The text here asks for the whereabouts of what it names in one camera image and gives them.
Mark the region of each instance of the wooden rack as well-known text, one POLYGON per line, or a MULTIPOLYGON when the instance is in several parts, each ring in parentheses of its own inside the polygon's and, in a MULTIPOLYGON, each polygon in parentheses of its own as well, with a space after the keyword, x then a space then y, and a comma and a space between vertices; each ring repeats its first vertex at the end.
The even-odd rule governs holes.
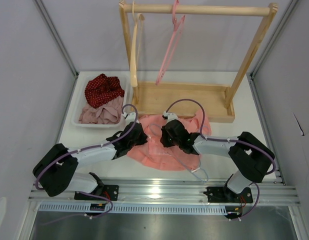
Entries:
MULTIPOLYGON (((126 4, 125 0, 119 1, 119 12, 129 66, 131 64, 131 55, 136 53, 131 50, 128 13, 134 11, 135 13, 171 14, 172 9, 173 5, 170 4, 132 5, 126 4)), ((235 119, 233 98, 277 11, 278 5, 276 3, 270 3, 268 7, 178 5, 175 11, 176 14, 256 16, 263 18, 232 86, 184 82, 162 82, 156 85, 155 80, 152 82, 140 81, 137 82, 137 86, 133 87, 133 103, 140 115, 161 115, 170 103, 178 99, 188 98, 194 99, 203 105, 211 122, 232 123, 235 119)), ((191 118, 197 109, 189 102, 180 102, 173 106, 171 111, 180 117, 191 118)))

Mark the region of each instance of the white table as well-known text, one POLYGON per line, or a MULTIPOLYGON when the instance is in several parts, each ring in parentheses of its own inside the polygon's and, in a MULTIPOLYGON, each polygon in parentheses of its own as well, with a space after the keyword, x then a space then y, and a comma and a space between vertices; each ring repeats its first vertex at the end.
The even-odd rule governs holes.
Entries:
MULTIPOLYGON (((62 128, 60 143, 66 147, 81 147, 99 143, 105 138, 112 136, 118 129, 102 129, 102 128, 85 128, 76 127, 71 123, 71 118, 76 104, 76 98, 83 85, 85 76, 97 75, 99 72, 80 72, 71 103, 66 115, 65 123, 62 128)), ((128 71, 103 71, 100 72, 107 76, 126 76, 130 79, 128 71)), ((138 79, 143 81, 155 81, 157 71, 142 71, 138 73, 138 79)), ((193 83, 209 83, 209 84, 228 84, 231 85, 235 79, 236 72, 166 72, 163 78, 165 82, 193 82, 193 83)), ((233 106, 235 120, 233 123, 211 123, 213 136, 239 136, 243 131, 252 133, 262 143, 266 143, 259 121, 255 103, 249 87, 248 79, 245 76, 243 81, 233 98, 233 106)), ((237 171, 236 165, 230 158, 204 155, 201 159, 201 167, 208 173, 210 180, 225 180, 237 171)), ((134 159, 124 156, 113 161, 104 161, 92 164, 80 169, 79 173, 93 172, 99 177, 115 178, 115 179, 165 179, 165 180, 184 180, 196 181, 188 171, 161 171, 142 165, 134 159)), ((200 177, 204 177, 202 171, 198 171, 200 177)), ((276 176, 274 173, 265 176, 264 182, 274 181, 276 176)))

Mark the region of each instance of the white wall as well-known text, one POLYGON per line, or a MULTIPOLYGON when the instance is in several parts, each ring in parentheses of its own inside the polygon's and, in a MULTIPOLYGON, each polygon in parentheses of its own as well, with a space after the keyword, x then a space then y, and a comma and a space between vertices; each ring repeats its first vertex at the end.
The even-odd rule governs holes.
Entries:
POLYGON ((32 169, 51 148, 74 83, 31 0, 0 1, 0 240, 13 240, 32 169))
POLYGON ((283 176, 296 186, 309 224, 309 0, 299 1, 255 83, 283 176))
MULTIPOLYGON (((252 63, 254 65, 290 1, 181 0, 180 4, 267 7, 269 3, 277 2, 279 11, 252 63)), ((173 4, 174 0, 135 2, 173 4)), ((44 0, 44 4, 78 71, 128 70, 118 0, 44 0)), ((169 70, 237 71, 261 19, 251 16, 187 15, 184 32, 169 70)), ((172 30, 170 14, 145 14, 140 70, 160 69, 172 30)))

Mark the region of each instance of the wooden base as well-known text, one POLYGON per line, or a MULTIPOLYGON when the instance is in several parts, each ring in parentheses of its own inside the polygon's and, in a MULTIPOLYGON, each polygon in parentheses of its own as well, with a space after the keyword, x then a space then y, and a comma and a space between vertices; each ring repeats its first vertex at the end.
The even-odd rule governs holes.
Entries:
MULTIPOLYGON (((229 85, 162 82, 157 86, 155 82, 139 81, 138 88, 139 101, 136 103, 133 100, 132 104, 136 106, 140 116, 162 115, 173 102, 193 99, 203 106, 210 122, 232 123, 235 120, 233 103, 225 108, 229 85)), ((192 118, 198 109, 199 106, 194 102, 182 101, 175 104, 169 112, 181 118, 192 118)))

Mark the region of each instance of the pink hanger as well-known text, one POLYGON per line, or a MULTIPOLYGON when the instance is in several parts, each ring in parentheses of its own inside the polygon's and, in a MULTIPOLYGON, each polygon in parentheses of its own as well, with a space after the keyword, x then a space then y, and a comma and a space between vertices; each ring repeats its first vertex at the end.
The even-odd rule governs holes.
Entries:
POLYGON ((174 4, 173 4, 173 8, 172 8, 172 23, 173 23, 173 33, 172 33, 172 36, 171 36, 171 39, 170 39, 170 42, 169 42, 169 45, 168 45, 168 48, 165 52, 165 55, 164 55, 164 59, 163 59, 163 62, 162 62, 162 65, 161 65, 161 68, 159 70, 159 74, 158 74, 158 77, 156 78, 156 81, 155 81, 155 84, 158 85, 161 80, 163 79, 169 65, 170 65, 170 62, 171 62, 171 59, 175 53, 175 50, 176 50, 176 47, 178 45, 178 42, 179 42, 179 39, 181 37, 181 34, 183 32, 183 29, 184 29, 184 23, 185 23, 185 17, 186 15, 183 15, 183 17, 180 19, 180 21, 178 22, 177 18, 176 18, 176 8, 177 8, 177 5, 179 5, 179 0, 175 0, 174 1, 174 4), (178 31, 178 28, 181 26, 181 29, 179 31, 179 34, 175 40, 175 43, 174 43, 174 46, 172 48, 172 51, 170 53, 170 56, 169 56, 169 59, 168 59, 168 62, 166 63, 167 61, 167 57, 168 57, 168 54, 170 52, 170 48, 173 44, 173 41, 176 37, 176 34, 177 34, 177 31, 178 31))

